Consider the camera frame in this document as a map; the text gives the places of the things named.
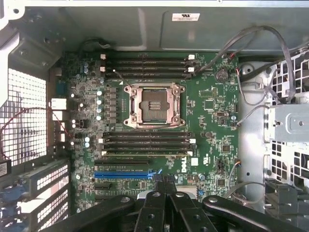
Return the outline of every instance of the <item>chip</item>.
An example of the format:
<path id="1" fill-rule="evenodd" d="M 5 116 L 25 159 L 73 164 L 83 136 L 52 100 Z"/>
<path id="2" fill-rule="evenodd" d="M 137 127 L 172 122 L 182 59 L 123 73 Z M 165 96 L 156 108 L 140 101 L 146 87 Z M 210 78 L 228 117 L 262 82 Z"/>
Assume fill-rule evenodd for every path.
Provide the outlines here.
<path id="1" fill-rule="evenodd" d="M 230 152 L 231 148 L 230 145 L 222 145 L 222 152 Z"/>
<path id="2" fill-rule="evenodd" d="M 225 180 L 224 179 L 217 180 L 217 186 L 225 186 Z"/>

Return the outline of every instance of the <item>screw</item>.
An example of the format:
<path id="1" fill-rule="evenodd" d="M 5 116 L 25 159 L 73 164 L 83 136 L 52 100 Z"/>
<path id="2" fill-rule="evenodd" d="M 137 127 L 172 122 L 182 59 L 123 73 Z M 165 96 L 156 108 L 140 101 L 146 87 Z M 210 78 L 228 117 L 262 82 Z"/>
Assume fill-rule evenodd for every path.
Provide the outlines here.
<path id="1" fill-rule="evenodd" d="M 28 51 L 27 51 L 26 49 L 21 50 L 21 51 L 20 51 L 20 54 L 21 54 L 22 56 L 26 56 L 26 55 L 28 55 Z"/>
<path id="2" fill-rule="evenodd" d="M 214 198 L 214 197 L 210 197 L 208 199 L 208 201 L 210 201 L 211 203 L 216 203 L 218 201 L 218 199 Z"/>
<path id="3" fill-rule="evenodd" d="M 183 196 L 184 196 L 184 194 L 182 192 L 177 192 L 176 193 L 176 197 L 183 197 Z"/>
<path id="4" fill-rule="evenodd" d="M 128 198 L 128 197 L 123 197 L 121 200 L 120 200 L 120 202 L 122 202 L 122 203 L 126 203 L 126 202 L 129 202 L 130 201 L 130 198 Z"/>
<path id="5" fill-rule="evenodd" d="M 161 194 L 160 194 L 159 192 L 155 192 L 155 193 L 153 194 L 153 196 L 154 196 L 154 197 L 159 197 L 159 196 L 161 196 Z"/>

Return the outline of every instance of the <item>red wire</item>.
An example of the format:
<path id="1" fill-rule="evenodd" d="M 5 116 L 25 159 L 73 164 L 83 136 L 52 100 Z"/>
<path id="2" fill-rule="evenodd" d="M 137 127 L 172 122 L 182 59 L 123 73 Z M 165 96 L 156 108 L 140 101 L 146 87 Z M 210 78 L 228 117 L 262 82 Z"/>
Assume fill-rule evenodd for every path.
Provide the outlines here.
<path id="1" fill-rule="evenodd" d="M 21 111 L 19 111 L 16 115 L 14 115 L 12 118 L 10 118 L 9 121 L 7 121 L 0 129 L 0 140 L 2 139 L 2 132 L 3 130 L 15 119 L 17 118 L 20 114 L 28 111 L 28 110 L 47 110 L 47 111 L 52 111 L 51 108 L 43 108 L 43 107 L 31 107 L 31 108 L 25 108 Z M 68 131 L 64 128 L 64 126 L 62 125 L 62 123 L 60 122 L 60 120 L 58 119 L 57 115 L 52 111 L 52 114 L 55 116 L 55 118 L 57 119 L 57 122 L 59 123 L 59 125 L 62 127 L 62 129 L 64 130 L 64 132 L 70 137 L 72 138 L 72 135 L 70 133 L 68 133 Z M 0 153 L 1 155 L 5 158 L 5 159 L 9 159 L 9 157 L 7 157 L 4 152 L 3 152 L 3 149 L 2 149 L 2 146 L 1 146 L 1 149 L 0 149 Z"/>

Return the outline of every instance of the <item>blue pcie slot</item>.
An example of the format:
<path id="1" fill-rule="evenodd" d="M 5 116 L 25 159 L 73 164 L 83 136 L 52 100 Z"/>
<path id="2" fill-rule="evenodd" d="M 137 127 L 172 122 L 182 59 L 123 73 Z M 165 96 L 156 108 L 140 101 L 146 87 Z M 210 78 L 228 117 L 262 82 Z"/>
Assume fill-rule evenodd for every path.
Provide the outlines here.
<path id="1" fill-rule="evenodd" d="M 95 171 L 94 178 L 98 179 L 151 179 L 152 176 L 156 174 L 152 170 L 147 172 L 101 172 Z"/>

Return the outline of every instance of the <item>gray metal panel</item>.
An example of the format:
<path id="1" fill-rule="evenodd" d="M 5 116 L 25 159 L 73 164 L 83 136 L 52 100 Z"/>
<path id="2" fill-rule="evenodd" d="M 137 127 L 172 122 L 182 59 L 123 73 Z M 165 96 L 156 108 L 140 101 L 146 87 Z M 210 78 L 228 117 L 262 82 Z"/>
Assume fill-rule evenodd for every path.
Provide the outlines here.
<path id="1" fill-rule="evenodd" d="M 14 21 L 14 24 L 23 27 L 20 21 L 27 20 L 31 12 L 31 15 L 41 15 L 40 20 L 48 19 L 51 28 L 56 29 L 59 37 L 65 38 L 66 50 L 76 50 L 86 38 L 101 37 L 107 40 L 112 48 L 123 51 L 217 51 L 240 29 L 267 24 L 275 27 L 283 35 L 288 46 L 294 48 L 308 40 L 309 29 L 303 23 L 309 19 L 307 1 L 304 5 L 306 4 L 307 8 L 223 7 L 224 5 L 222 7 L 31 7 L 24 17 Z M 200 13 L 200 17 L 197 22 L 172 22 L 173 13 Z M 40 24 L 34 22 L 28 27 L 38 29 Z M 49 35 L 40 32 L 40 37 L 42 36 Z M 258 37 L 258 40 L 247 49 L 248 51 L 280 51 L 280 45 L 271 33 L 262 32 Z M 241 47 L 249 39 L 246 38 L 234 49 Z"/>

